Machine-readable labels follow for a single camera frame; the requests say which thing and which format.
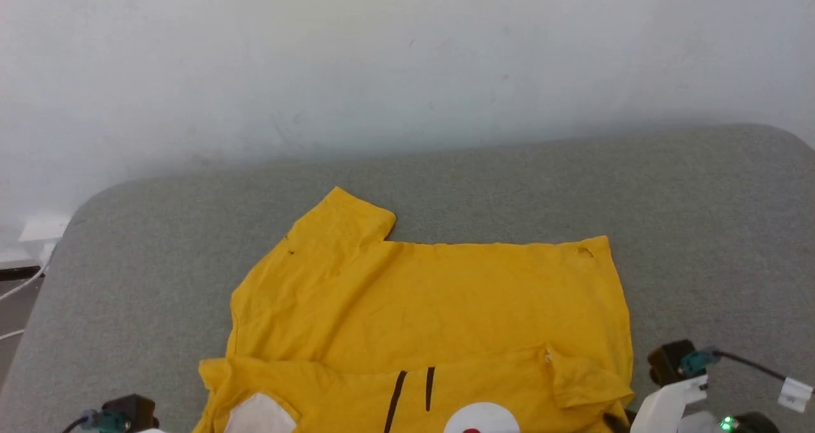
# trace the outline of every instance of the gray fabric surface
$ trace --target gray fabric surface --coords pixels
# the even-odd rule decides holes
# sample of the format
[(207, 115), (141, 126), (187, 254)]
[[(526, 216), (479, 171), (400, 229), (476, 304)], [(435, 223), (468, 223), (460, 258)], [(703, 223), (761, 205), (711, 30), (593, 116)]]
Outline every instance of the gray fabric surface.
[[(390, 239), (611, 238), (632, 317), (635, 406), (646, 355), (673, 339), (718, 344), (815, 383), (815, 152), (761, 126), (574, 139), (137, 181), (76, 214), (0, 395), (3, 431), (59, 431), (137, 392), (168, 431), (206, 400), (198, 360), (219, 357), (229, 296), (333, 186), (393, 210)], [(711, 373), (717, 415), (777, 406), (780, 383), (737, 364)]]

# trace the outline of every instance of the floor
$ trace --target floor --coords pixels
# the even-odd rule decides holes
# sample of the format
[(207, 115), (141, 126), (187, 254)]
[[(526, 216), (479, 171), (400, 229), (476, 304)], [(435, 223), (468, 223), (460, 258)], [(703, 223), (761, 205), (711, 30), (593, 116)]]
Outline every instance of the floor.
[[(40, 293), (43, 280), (43, 278), (36, 280), (23, 290), (0, 302), (0, 336), (7, 332), (25, 328), (34, 301), (37, 300), (37, 295)], [(6, 293), (6, 291), (15, 288), (22, 282), (23, 280), (0, 282), (0, 294)], [(18, 334), (0, 341), (0, 387), (3, 387), (3, 383), (6, 381), (6, 375), (11, 367), (14, 352), (17, 350), (17, 345), (20, 344), (22, 338), (23, 335)]]

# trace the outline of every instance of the white wall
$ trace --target white wall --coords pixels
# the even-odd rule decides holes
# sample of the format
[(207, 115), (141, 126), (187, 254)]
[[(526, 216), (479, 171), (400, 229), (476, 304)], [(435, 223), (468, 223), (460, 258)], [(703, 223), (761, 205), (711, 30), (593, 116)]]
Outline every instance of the white wall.
[(815, 0), (0, 0), (0, 244), (129, 178), (743, 120), (815, 145)]

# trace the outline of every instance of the black stripe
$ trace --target black stripe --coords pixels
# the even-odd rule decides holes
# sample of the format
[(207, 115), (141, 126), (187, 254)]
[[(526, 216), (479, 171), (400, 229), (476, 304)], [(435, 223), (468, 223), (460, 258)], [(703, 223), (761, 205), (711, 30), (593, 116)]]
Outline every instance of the black stripe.
[(436, 367), (430, 366), (427, 369), (427, 383), (425, 384), (425, 411), (430, 412), (430, 396), (433, 395), (433, 375)]
[(402, 384), (405, 382), (405, 371), (399, 371), (399, 377), (396, 377), (396, 387), (393, 388), (393, 396), (390, 398), (390, 407), (388, 408), (388, 418), (385, 420), (385, 433), (390, 431), (390, 424), (393, 423), (393, 415), (396, 414), (396, 404), (399, 403), (399, 395), (402, 393)]

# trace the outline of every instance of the yellow shirt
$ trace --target yellow shirt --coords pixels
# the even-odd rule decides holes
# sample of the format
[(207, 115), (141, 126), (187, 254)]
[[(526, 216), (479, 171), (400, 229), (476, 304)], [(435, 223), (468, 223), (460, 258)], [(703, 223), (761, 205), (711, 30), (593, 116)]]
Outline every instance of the yellow shirt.
[(394, 223), (335, 188), (294, 224), (232, 295), (226, 358), (201, 363), (196, 433), (563, 433), (624, 418), (632, 345), (605, 236), (422, 245), (385, 241)]

